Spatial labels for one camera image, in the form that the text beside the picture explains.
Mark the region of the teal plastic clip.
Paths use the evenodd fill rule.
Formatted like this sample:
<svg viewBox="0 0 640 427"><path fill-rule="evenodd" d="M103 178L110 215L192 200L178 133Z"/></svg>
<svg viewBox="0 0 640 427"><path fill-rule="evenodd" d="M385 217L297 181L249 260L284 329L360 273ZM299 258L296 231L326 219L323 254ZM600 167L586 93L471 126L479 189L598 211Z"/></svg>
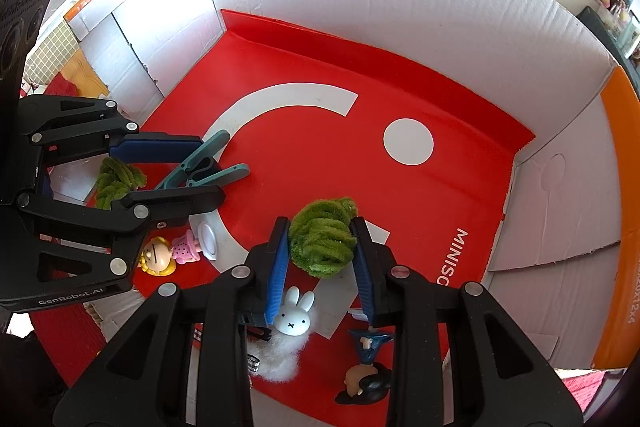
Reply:
<svg viewBox="0 0 640 427"><path fill-rule="evenodd" d="M157 190L177 187L226 186L240 181L250 174L246 164L221 168L214 156L224 149L231 139L227 130L219 130L200 145L183 162L157 184Z"/></svg>

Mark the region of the green scrunchie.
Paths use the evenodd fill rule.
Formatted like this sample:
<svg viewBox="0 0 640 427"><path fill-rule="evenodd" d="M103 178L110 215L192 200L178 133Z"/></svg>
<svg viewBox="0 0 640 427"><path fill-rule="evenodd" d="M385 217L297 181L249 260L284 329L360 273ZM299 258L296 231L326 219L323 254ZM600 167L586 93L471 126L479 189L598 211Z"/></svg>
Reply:
<svg viewBox="0 0 640 427"><path fill-rule="evenodd" d="M145 187L146 176L136 166L118 158L105 157L100 166L94 191L94 207L110 210L111 203Z"/></svg>
<svg viewBox="0 0 640 427"><path fill-rule="evenodd" d="M342 271L354 257L357 239L350 221L358 216L350 197L318 199L305 206L288 228L288 249L297 268L316 279Z"/></svg>

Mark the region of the pink yellow doll figure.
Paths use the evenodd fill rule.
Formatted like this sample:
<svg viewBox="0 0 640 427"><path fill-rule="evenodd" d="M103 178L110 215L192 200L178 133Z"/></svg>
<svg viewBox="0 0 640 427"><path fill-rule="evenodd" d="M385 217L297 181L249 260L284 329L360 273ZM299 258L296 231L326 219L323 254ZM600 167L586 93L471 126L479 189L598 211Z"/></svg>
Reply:
<svg viewBox="0 0 640 427"><path fill-rule="evenodd" d="M152 277L169 277L179 265L217 259L217 241L213 229L202 221L171 243L156 236L144 245L138 258L138 268Z"/></svg>

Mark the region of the blue black figurine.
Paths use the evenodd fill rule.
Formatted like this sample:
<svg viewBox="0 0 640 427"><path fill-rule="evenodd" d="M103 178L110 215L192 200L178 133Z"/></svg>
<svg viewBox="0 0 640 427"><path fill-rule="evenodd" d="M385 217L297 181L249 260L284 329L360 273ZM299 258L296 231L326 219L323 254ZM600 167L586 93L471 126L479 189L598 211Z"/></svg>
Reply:
<svg viewBox="0 0 640 427"><path fill-rule="evenodd" d="M359 363L344 377L344 389L335 397L339 405L371 405L385 399L392 387L393 372L376 361L378 352L394 340L392 333L379 329L349 329L354 338Z"/></svg>

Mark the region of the white fluffy star plush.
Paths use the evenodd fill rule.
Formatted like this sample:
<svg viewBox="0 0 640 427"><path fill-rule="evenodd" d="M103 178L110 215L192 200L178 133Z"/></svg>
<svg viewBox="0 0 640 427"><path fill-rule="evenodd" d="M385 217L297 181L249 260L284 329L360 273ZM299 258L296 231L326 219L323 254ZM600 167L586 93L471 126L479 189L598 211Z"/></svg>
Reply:
<svg viewBox="0 0 640 427"><path fill-rule="evenodd" d="M302 295L298 287L291 286L269 333L262 338L247 336L250 376L276 384L292 381L298 371L299 355L310 337L314 300L313 291Z"/></svg>

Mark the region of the red knitted table mat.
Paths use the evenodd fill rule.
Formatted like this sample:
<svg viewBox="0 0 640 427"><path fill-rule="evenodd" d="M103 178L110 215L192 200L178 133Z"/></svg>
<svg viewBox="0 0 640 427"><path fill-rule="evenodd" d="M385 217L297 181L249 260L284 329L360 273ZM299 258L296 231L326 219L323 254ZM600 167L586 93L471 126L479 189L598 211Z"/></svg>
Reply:
<svg viewBox="0 0 640 427"><path fill-rule="evenodd" d="M585 373L582 369L570 376L568 369L558 369L556 371L561 377L563 384L572 394L580 409L588 410L593 399L597 396L604 384L617 382L624 376L625 369L614 369L614 371L591 371Z"/></svg>

